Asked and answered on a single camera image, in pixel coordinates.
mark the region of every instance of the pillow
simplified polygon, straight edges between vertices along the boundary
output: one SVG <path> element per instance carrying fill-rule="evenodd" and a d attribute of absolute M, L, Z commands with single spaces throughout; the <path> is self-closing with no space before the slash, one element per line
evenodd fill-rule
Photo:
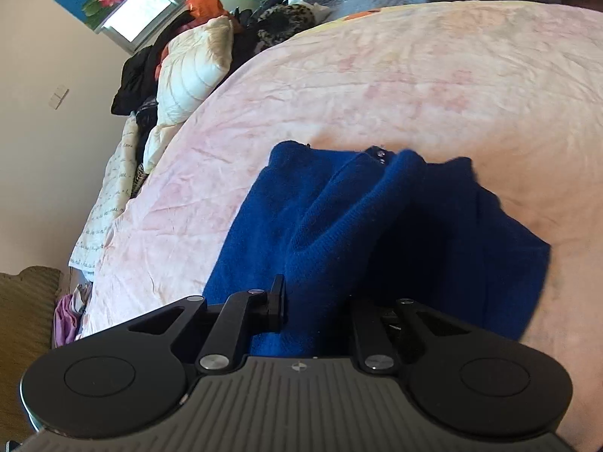
<path fill-rule="evenodd" d="M 228 17 L 213 18 L 168 44 L 159 73 L 157 125 L 149 134 L 142 162 L 145 173 L 151 173 L 180 126 L 226 76 L 232 45 Z"/>

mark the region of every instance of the pink bedsheet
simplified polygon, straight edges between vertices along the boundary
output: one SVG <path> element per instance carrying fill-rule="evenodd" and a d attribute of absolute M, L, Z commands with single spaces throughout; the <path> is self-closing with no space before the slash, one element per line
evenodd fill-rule
<path fill-rule="evenodd" d="M 412 148 L 474 160 L 504 210 L 552 245 L 524 342 L 575 394 L 560 433 L 603 445 L 603 14 L 526 2 L 405 6 L 255 57 L 193 114 L 116 220 L 85 334 L 203 292 L 271 148 Z"/>

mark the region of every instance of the blue sweater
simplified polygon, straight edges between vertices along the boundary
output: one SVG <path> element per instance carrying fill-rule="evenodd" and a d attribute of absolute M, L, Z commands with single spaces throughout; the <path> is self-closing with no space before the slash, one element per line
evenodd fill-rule
<path fill-rule="evenodd" d="M 501 209 L 471 160 L 427 164 L 372 147 L 274 147 L 204 291 L 209 304 L 286 281 L 288 321 L 254 338 L 264 356 L 345 354 L 350 297 L 411 298 L 518 339 L 544 283 L 549 245 Z"/>

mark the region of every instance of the window frame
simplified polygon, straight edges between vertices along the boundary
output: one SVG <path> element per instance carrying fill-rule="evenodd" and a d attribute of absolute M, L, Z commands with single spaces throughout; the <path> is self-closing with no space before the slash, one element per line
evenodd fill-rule
<path fill-rule="evenodd" d="M 111 16 L 108 16 L 103 23 L 95 30 L 97 34 L 105 34 L 119 47 L 134 54 L 137 50 L 143 47 L 155 33 L 161 29 L 172 17 L 176 16 L 184 9 L 186 0 L 169 0 L 170 5 L 166 7 L 158 16 L 156 16 L 137 36 L 133 41 L 129 41 L 118 31 L 112 27 L 105 27 L 105 23 Z"/>

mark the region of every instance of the white wall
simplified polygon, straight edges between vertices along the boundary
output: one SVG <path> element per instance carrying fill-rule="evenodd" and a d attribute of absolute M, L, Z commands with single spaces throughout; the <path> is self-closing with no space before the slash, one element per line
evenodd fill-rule
<path fill-rule="evenodd" d="M 53 0 L 0 0 L 0 29 L 0 272 L 65 272 L 124 127 L 110 107 L 128 54 Z"/>

